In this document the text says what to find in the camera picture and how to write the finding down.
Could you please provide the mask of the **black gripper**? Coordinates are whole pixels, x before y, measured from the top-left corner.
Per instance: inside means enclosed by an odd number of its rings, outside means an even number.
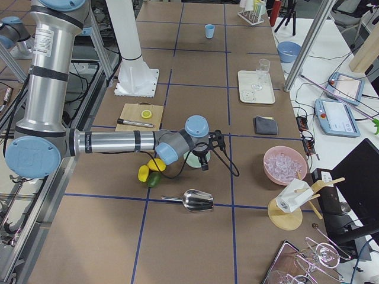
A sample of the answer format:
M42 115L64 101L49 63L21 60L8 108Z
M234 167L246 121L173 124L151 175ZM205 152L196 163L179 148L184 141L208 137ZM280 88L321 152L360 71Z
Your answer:
M208 170L208 158L207 158L208 151L197 151L196 156L198 157L198 160L201 165L202 171Z

